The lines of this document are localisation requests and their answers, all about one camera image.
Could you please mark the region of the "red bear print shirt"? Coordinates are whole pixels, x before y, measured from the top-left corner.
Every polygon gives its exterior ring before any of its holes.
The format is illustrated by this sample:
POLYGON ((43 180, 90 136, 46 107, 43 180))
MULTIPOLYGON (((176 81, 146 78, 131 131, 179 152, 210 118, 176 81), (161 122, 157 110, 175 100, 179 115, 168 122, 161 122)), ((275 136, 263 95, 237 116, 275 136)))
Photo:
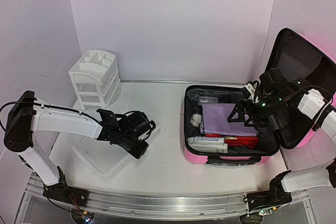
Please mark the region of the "red bear print shirt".
POLYGON ((226 137, 225 143, 229 147, 246 147, 248 149, 253 149, 258 145, 259 138, 253 136, 232 136, 226 137))

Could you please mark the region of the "purple cloth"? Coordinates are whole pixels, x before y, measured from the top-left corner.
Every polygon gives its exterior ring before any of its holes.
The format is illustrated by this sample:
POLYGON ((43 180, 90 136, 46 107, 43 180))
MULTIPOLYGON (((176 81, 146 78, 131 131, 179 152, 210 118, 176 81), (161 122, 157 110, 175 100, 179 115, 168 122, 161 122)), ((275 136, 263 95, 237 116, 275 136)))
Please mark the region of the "purple cloth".
POLYGON ((227 118, 234 107, 234 103, 203 104, 200 132, 224 136, 257 136, 258 131, 253 127, 245 127, 243 122, 228 122, 227 118))

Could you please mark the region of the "white perforated plastic basket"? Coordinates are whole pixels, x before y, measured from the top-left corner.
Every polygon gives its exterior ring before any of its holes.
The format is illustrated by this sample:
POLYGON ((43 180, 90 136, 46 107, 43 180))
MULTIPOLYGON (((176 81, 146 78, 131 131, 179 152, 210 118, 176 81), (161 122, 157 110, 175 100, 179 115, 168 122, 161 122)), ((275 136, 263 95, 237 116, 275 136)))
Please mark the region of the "white perforated plastic basket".
MULTIPOLYGON (((125 100, 118 100, 108 107, 114 113, 125 114, 133 110, 139 110, 138 104, 130 104, 125 100)), ((154 114, 152 110, 143 111, 149 118, 149 121, 154 121, 156 128, 151 133, 150 137, 145 140, 148 144, 156 139, 163 124, 162 120, 154 114)), ((83 163, 93 172, 102 177, 115 175, 129 163, 136 163, 140 159, 134 158, 127 153, 123 148, 117 145, 111 145, 105 141, 97 141, 87 136, 70 134, 68 143, 74 153, 83 161, 83 163)))

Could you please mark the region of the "pink cartoon hard-shell suitcase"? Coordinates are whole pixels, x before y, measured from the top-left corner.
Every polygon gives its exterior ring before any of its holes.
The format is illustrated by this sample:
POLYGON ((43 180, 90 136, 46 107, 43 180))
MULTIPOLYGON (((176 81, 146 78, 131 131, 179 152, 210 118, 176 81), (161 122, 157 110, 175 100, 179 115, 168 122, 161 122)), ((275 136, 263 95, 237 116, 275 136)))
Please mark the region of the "pink cartoon hard-shell suitcase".
POLYGON ((265 71, 243 88, 189 86, 184 155, 194 164, 261 164, 335 131, 335 60, 295 31, 276 37, 265 71))

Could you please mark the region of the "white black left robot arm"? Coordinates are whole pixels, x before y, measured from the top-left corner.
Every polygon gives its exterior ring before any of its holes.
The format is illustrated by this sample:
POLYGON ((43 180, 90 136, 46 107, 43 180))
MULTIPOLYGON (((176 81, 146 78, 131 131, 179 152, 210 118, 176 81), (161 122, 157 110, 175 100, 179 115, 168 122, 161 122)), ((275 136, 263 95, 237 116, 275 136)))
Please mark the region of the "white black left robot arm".
POLYGON ((1 124, 5 147, 16 153, 50 187, 50 193, 59 201, 70 197, 70 189, 65 186, 62 169, 51 161, 35 139, 35 132, 86 136, 116 145, 140 159, 149 147, 147 140, 157 127, 154 120, 139 110, 124 114, 101 108, 84 111, 44 102, 29 90, 19 100, 2 105, 1 109, 7 106, 12 108, 6 124, 1 124))

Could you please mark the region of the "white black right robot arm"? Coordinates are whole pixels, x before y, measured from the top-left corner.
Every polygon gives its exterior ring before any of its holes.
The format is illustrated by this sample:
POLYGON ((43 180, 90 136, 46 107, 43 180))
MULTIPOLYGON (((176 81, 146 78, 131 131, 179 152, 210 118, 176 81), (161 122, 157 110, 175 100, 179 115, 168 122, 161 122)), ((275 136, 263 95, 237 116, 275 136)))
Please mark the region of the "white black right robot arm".
MULTIPOLYGON (((288 80, 278 68, 260 76, 257 87, 248 84, 244 91, 251 97, 240 100, 227 120, 245 127, 268 128, 283 140, 284 148, 307 144, 318 130, 335 141, 334 93, 306 79, 288 80)), ((335 187, 335 161, 297 171, 287 171, 270 181, 269 189, 248 194, 247 202, 256 206, 283 204, 291 193, 317 187, 335 187)))

